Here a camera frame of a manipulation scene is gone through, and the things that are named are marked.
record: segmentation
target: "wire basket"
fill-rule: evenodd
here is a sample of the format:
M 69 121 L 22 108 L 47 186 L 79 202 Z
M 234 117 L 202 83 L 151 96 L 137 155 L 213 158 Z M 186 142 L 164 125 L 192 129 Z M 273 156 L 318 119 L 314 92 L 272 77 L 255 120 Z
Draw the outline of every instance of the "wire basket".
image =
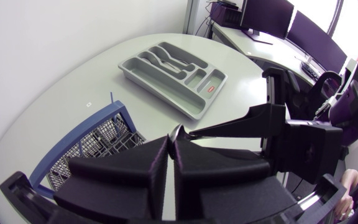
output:
M 139 146 L 144 141 L 144 137 L 136 131 L 125 106 L 120 101 L 115 101 L 90 116 L 60 140 L 40 161 L 29 181 L 39 194 L 52 198 L 54 192 L 71 176 L 68 168 L 71 158 L 112 156 Z M 51 189 L 40 184 L 44 177 Z
M 105 157 L 139 146 L 144 142 L 139 133 L 131 133 L 121 116 L 109 119 L 71 147 L 49 170 L 47 179 L 57 191 L 71 176 L 68 161 L 73 157 Z

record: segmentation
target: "red label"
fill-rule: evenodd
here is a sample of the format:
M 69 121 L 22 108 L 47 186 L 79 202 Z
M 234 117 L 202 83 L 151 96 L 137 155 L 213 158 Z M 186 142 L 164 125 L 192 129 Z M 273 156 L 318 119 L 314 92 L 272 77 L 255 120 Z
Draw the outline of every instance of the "red label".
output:
M 212 91 L 214 91 L 215 89 L 215 86 L 211 86 L 209 89 L 208 89 L 208 93 L 211 93 Z

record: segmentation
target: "monitor stand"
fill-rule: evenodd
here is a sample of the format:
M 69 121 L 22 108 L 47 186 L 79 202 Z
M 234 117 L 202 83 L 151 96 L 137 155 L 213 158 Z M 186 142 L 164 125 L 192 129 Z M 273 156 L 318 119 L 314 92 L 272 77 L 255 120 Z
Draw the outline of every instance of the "monitor stand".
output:
M 257 30 L 241 30 L 243 33 L 245 33 L 249 38 L 251 38 L 253 41 L 261 42 L 265 44 L 273 44 L 271 36 L 261 36 L 260 32 Z

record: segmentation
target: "black monitor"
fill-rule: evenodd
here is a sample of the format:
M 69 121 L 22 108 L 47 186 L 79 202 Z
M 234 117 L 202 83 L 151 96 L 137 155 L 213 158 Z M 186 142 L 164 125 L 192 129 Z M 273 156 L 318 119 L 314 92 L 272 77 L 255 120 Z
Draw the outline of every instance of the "black monitor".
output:
M 287 0 L 244 0 L 240 26 L 284 39 L 290 26 L 293 8 L 293 4 Z M 258 33 L 243 32 L 254 41 L 264 42 L 260 40 Z
M 287 39 L 312 56 L 327 71 L 339 73 L 345 64 L 345 52 L 300 11 L 296 13 Z

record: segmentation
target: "white table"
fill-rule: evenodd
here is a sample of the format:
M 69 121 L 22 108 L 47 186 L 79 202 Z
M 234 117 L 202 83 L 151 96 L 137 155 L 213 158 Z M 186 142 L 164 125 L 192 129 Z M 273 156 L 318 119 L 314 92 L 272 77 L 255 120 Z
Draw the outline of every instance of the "white table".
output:
M 119 62 L 161 41 L 189 51 L 228 75 L 221 92 L 199 121 L 191 120 L 128 80 L 117 67 Z M 0 184 L 17 170 L 29 177 L 41 158 L 64 135 L 111 102 L 110 92 L 114 100 L 126 105 L 137 130 L 152 140 L 171 133 L 179 123 L 189 131 L 244 116 L 250 106 L 266 102 L 266 83 L 261 74 L 262 70 L 239 52 L 201 37 L 155 34 L 123 42 L 67 74 L 18 117 L 0 141 Z M 197 143 L 260 150 L 259 139 L 206 139 Z M 173 170 L 172 167 L 169 160 L 168 168 Z M 171 196 L 165 198 L 168 207 L 164 207 L 163 217 L 170 219 L 174 209 L 173 174 L 169 171 L 168 194 Z M 24 223 L 1 191 L 0 222 Z
M 213 24 L 212 31 L 226 45 L 238 50 L 245 56 L 291 70 L 295 75 L 314 85 L 315 81 L 300 68 L 301 61 L 299 58 L 304 58 L 305 54 L 301 50 L 296 49 L 289 41 L 281 40 L 261 32 L 260 35 L 268 37 L 273 44 L 256 42 L 241 32 L 241 30 L 222 27 L 216 22 Z M 319 68 L 314 63 L 312 64 L 319 72 L 323 72 L 322 68 Z

